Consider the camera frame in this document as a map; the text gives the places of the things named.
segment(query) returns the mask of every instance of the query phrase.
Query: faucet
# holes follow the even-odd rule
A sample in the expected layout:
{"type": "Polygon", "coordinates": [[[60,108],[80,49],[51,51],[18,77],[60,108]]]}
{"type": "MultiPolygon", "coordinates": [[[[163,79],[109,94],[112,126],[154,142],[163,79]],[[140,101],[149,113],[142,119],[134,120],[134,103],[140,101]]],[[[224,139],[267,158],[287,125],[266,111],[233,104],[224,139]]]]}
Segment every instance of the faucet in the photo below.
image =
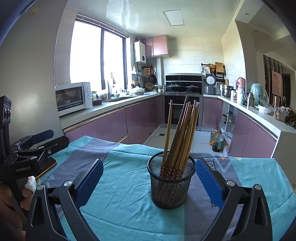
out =
{"type": "Polygon", "coordinates": [[[108,94],[107,94],[107,100],[111,100],[111,97],[113,97],[113,96],[114,96],[114,94],[110,94],[109,80],[107,80],[107,85],[108,85],[108,94]]]}

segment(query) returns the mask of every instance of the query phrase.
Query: screw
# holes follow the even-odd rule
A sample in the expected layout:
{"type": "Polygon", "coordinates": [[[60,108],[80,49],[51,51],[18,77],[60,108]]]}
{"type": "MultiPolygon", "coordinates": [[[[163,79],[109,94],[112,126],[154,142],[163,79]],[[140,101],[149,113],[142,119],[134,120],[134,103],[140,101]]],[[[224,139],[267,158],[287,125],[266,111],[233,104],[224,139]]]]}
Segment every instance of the screw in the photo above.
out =
{"type": "Polygon", "coordinates": [[[37,187],[37,190],[39,190],[39,191],[40,191],[40,190],[42,190],[42,189],[43,189],[43,187],[44,187],[44,186],[43,186],[42,184],[40,184],[40,185],[38,185],[38,187],[37,187]]]}
{"type": "Polygon", "coordinates": [[[235,185],[235,182],[233,180],[228,180],[227,185],[233,187],[235,185]]]}
{"type": "Polygon", "coordinates": [[[259,191],[262,189],[262,187],[261,187],[259,184],[256,184],[256,185],[255,185],[255,188],[256,188],[257,190],[259,190],[259,191]]]}
{"type": "Polygon", "coordinates": [[[64,182],[64,186],[65,186],[65,187],[71,186],[71,184],[72,184],[71,181],[65,181],[65,182],[64,182]]]}

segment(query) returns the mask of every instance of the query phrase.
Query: microwave oven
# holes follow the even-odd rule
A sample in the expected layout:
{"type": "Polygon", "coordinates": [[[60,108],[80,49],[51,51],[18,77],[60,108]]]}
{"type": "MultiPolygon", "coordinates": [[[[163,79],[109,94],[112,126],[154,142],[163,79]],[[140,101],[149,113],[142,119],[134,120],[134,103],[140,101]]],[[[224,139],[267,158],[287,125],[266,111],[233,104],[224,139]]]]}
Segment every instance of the microwave oven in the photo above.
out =
{"type": "Polygon", "coordinates": [[[60,84],[55,87],[55,92],[59,116],[92,106],[89,82],[60,84]]]}

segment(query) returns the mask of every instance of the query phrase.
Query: blue tablecloth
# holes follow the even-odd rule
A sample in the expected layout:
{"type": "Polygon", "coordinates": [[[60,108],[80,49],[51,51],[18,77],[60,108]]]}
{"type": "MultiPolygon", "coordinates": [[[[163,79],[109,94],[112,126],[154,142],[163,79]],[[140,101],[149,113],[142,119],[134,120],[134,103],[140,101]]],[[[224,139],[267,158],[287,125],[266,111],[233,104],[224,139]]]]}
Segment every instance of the blue tablecloth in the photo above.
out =
{"type": "MultiPolygon", "coordinates": [[[[144,145],[125,145],[84,136],[54,154],[58,164],[41,180],[47,187],[74,180],[97,159],[104,173],[86,206],[80,211],[101,241],[167,240],[198,241],[218,212],[212,207],[198,176],[193,175],[184,205],[163,210],[151,201],[147,161],[161,149],[144,145]]],[[[263,187],[271,213],[273,240],[278,241],[296,216],[296,196],[276,160],[272,158],[231,158],[207,153],[192,153],[215,162],[225,179],[238,185],[263,187]]],[[[231,237],[242,207],[225,236],[231,237]]],[[[62,225],[70,240],[75,240],[59,210],[62,225]]]]}

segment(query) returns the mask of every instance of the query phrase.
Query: countertop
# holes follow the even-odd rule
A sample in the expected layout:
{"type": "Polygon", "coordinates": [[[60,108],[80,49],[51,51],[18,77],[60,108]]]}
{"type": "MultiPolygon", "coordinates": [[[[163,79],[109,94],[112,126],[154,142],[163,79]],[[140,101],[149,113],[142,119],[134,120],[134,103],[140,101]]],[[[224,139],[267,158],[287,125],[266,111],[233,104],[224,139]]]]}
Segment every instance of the countertop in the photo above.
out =
{"type": "Polygon", "coordinates": [[[83,110],[75,111],[73,113],[63,115],[60,117],[61,126],[62,129],[65,129],[69,126],[75,125],[81,121],[103,114],[105,112],[159,95],[160,93],[157,93],[155,91],[146,92],[144,93],[144,95],[134,96],[130,99],[120,100],[116,102],[104,102],[101,105],[91,106],[83,110]]]}
{"type": "Polygon", "coordinates": [[[246,106],[238,104],[236,101],[230,100],[230,98],[226,98],[224,96],[220,95],[203,95],[204,97],[210,97],[210,98],[218,98],[221,99],[234,107],[238,108],[242,112],[246,113],[247,115],[251,116],[254,120],[259,122],[261,125],[266,127],[268,130],[270,130],[272,133],[274,133],[277,137],[280,136],[281,132],[289,132],[289,133],[296,133],[296,129],[293,127],[290,127],[286,125],[283,122],[280,122],[276,120],[273,116],[268,114],[263,114],[259,112],[259,110],[249,108],[247,109],[246,106]]]}
{"type": "MultiPolygon", "coordinates": [[[[144,93],[144,95],[141,95],[141,96],[134,96],[133,98],[125,99],[125,100],[121,100],[121,101],[117,101],[117,102],[104,102],[102,105],[88,107],[86,109],[79,110],[74,113],[61,116],[60,117],[61,126],[63,129],[65,129],[69,126],[75,125],[76,123],[79,123],[79,122],[84,121],[86,119],[92,118],[94,116],[106,113],[108,111],[112,111],[112,110],[120,108],[120,107],[124,107],[126,105],[129,105],[129,104],[132,104],[132,103],[135,103],[138,101],[142,101],[142,100],[149,99],[149,98],[152,98],[155,96],[159,96],[161,94],[162,95],[184,95],[184,94],[176,94],[176,93],[157,93],[155,91],[152,91],[149,93],[146,92],[146,93],[144,93]]],[[[260,113],[259,110],[255,110],[255,109],[251,109],[251,108],[247,109],[246,106],[238,104],[236,101],[231,101],[230,98],[226,98],[226,97],[223,97],[220,95],[206,95],[206,94],[203,95],[203,97],[221,99],[221,100],[233,105],[234,107],[238,108],[242,112],[244,112],[247,115],[249,115],[250,117],[252,117],[254,120],[259,122],[261,125],[266,127],[270,132],[272,132],[277,137],[280,136],[281,132],[289,132],[289,133],[296,134],[296,129],[286,125],[285,123],[282,123],[282,122],[276,120],[275,118],[273,118],[273,116],[260,113]]]]}

